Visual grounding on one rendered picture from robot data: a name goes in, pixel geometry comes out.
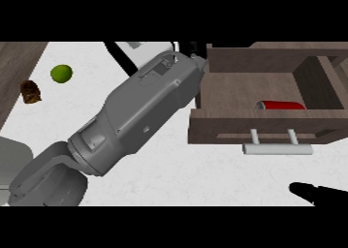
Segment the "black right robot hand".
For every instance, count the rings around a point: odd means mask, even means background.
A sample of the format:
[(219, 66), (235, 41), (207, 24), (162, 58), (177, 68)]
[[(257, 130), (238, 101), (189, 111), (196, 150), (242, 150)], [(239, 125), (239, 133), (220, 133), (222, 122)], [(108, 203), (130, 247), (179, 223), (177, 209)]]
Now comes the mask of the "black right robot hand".
[(302, 182), (288, 184), (288, 192), (313, 206), (348, 206), (348, 192), (324, 186), (313, 186)]

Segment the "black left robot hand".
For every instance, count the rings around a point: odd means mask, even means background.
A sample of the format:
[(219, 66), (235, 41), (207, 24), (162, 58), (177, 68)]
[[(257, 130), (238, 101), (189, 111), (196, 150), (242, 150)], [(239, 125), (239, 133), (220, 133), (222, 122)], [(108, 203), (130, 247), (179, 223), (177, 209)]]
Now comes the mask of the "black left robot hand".
[(177, 43), (179, 53), (185, 57), (198, 56), (199, 58), (207, 58), (205, 53), (205, 42), (179, 42)]

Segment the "brown wooden drawer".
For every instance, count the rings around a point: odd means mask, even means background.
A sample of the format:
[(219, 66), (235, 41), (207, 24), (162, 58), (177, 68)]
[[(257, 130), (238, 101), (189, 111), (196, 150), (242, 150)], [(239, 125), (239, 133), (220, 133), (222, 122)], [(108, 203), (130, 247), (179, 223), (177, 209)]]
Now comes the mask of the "brown wooden drawer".
[(334, 67), (348, 58), (348, 42), (257, 42), (248, 47), (210, 45), (201, 104), (251, 109), (263, 100), (305, 109), (348, 109)]

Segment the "red can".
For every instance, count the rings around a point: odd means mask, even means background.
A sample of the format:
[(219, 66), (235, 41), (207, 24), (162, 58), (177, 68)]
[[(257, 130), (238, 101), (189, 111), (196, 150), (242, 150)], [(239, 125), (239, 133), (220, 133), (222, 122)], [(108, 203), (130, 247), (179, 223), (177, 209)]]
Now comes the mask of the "red can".
[(259, 101), (254, 105), (256, 109), (305, 109), (296, 102), (284, 101)]

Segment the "green lime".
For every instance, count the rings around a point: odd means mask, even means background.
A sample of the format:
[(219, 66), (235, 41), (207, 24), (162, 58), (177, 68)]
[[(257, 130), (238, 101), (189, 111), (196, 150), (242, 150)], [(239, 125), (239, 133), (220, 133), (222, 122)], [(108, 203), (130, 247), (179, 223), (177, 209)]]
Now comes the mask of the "green lime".
[(50, 78), (56, 83), (65, 83), (71, 79), (72, 70), (65, 64), (53, 67), (50, 70)]

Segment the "brown lumpy food item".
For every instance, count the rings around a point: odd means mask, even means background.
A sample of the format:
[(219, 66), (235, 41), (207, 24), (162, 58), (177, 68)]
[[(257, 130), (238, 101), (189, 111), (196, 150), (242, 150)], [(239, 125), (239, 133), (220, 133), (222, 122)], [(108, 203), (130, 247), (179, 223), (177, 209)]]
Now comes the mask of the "brown lumpy food item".
[(38, 90), (37, 84), (34, 83), (32, 80), (23, 80), (22, 81), (20, 94), (22, 94), (22, 101), (26, 104), (34, 104), (41, 100), (40, 90)]

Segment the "pale grey block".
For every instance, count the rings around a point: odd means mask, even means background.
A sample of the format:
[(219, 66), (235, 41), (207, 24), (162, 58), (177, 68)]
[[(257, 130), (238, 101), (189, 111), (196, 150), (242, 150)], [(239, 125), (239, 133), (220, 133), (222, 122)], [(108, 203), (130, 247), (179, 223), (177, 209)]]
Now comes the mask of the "pale grey block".
[(0, 206), (6, 204), (10, 196), (9, 185), (31, 159), (28, 146), (0, 137)]

